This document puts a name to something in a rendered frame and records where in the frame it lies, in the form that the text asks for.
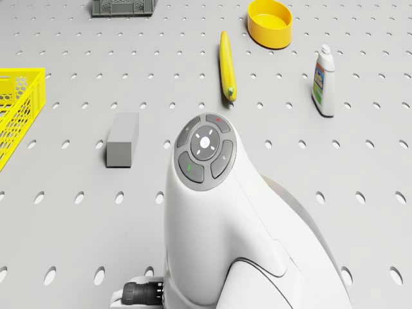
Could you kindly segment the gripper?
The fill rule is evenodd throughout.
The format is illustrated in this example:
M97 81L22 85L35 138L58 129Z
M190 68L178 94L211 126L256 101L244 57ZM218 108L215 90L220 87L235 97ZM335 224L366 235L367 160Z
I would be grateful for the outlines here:
M134 277L113 293L110 309L164 309L163 294L163 277Z

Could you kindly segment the grey cube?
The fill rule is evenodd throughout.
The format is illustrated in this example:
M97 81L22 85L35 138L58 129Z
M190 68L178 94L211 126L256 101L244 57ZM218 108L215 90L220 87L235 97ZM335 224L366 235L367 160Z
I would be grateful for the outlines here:
M117 113L107 140L106 166L131 167L139 137L139 113Z

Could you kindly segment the yellow basket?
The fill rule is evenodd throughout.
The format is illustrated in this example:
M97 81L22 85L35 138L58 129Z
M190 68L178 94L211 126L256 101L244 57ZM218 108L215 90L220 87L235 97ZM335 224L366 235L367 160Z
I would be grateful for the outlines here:
M0 171L45 101L44 68L0 68Z

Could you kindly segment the banana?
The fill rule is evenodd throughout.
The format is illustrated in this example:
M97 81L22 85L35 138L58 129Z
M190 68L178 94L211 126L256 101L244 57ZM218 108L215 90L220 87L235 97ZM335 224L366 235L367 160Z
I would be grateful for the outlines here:
M221 32L220 38L220 72L223 93L230 102L234 102L237 98L237 86L229 36L226 31Z

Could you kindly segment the small white bottle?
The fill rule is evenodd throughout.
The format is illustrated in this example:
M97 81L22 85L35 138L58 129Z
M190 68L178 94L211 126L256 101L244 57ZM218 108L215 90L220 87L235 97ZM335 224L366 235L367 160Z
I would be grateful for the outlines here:
M312 98L324 117L332 118L335 114L335 64L331 49L323 44L319 50L314 73Z

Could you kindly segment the dark grey basket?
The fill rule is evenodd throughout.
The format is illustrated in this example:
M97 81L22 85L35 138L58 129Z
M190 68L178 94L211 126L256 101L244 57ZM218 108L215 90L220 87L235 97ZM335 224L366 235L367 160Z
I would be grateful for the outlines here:
M92 16L152 15L158 0L93 0Z

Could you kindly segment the yellow bowl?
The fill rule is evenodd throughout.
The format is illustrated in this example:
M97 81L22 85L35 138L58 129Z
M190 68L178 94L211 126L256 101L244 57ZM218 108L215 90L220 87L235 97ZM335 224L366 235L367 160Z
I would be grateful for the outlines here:
M281 49L292 41L292 13L275 0L254 0L247 9L250 36L262 46Z

